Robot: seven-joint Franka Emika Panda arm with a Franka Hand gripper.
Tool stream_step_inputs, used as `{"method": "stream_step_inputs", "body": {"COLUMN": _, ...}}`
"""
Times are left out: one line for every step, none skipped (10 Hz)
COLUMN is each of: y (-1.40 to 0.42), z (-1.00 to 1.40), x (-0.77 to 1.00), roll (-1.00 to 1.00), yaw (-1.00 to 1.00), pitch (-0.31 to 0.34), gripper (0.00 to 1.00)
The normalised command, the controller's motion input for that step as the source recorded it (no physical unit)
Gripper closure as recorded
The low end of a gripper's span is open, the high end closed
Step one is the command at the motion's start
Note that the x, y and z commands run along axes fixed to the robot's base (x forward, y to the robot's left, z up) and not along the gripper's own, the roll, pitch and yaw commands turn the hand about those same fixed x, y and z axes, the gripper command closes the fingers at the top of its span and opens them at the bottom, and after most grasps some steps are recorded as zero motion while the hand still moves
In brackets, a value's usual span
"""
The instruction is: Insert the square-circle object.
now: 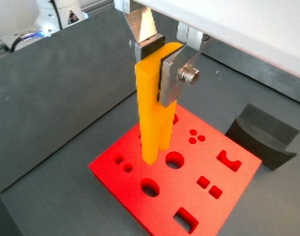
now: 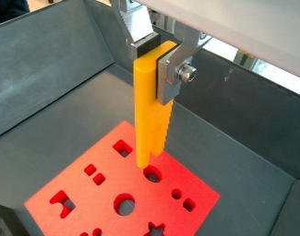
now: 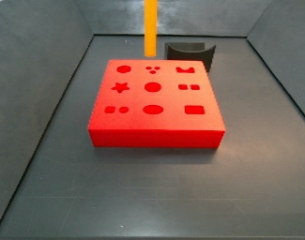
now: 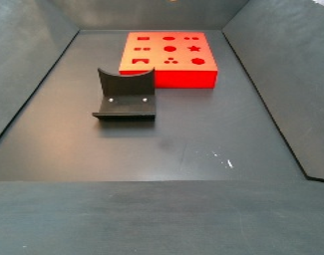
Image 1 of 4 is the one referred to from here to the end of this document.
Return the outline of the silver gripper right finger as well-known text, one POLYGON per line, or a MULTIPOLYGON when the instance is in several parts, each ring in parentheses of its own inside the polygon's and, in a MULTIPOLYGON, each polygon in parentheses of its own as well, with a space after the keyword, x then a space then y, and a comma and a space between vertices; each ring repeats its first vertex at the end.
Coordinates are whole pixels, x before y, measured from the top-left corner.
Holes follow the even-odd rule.
POLYGON ((208 46, 210 36, 180 23, 177 39, 184 46, 162 59, 158 101, 165 107, 180 98, 184 86, 198 81, 196 61, 208 46))

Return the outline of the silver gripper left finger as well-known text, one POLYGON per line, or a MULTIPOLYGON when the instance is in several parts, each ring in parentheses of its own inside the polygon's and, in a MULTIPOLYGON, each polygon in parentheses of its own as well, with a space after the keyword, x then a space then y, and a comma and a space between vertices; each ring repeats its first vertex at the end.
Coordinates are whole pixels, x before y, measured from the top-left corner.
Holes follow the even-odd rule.
POLYGON ((125 18, 134 36, 134 57, 140 62, 164 47, 166 37, 157 32, 149 7, 137 9, 125 18))

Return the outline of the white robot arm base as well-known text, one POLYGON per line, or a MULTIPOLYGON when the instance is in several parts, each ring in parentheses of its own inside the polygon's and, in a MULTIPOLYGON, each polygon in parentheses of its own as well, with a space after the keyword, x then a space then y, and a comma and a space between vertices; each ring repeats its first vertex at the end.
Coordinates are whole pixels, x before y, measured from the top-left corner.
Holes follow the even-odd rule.
POLYGON ((35 22, 0 38, 11 53, 87 19, 79 0, 37 0, 37 4, 39 15, 35 22))

